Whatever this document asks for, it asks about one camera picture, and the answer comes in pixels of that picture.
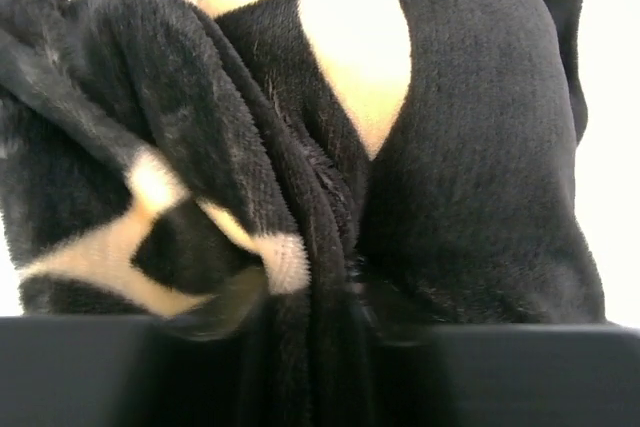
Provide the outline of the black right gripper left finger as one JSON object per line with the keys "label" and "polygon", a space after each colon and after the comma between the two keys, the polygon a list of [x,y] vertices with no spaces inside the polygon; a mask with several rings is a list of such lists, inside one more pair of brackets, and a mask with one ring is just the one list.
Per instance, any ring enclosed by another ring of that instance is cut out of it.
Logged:
{"label": "black right gripper left finger", "polygon": [[188,318],[4,318],[1,423],[247,426],[246,340]]}

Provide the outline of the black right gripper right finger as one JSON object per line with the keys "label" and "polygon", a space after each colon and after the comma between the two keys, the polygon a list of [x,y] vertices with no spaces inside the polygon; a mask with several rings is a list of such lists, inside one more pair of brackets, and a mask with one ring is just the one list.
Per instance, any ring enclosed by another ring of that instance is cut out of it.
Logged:
{"label": "black right gripper right finger", "polygon": [[395,329],[382,426],[637,427],[639,333],[616,326]]}

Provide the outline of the black floral pillowcase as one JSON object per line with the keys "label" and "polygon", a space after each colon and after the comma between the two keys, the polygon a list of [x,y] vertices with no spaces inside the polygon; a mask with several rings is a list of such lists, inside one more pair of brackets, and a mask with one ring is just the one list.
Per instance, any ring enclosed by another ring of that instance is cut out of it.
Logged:
{"label": "black floral pillowcase", "polygon": [[575,217],[582,0],[1,0],[23,311],[228,334],[262,426],[372,426],[360,313],[605,321]]}

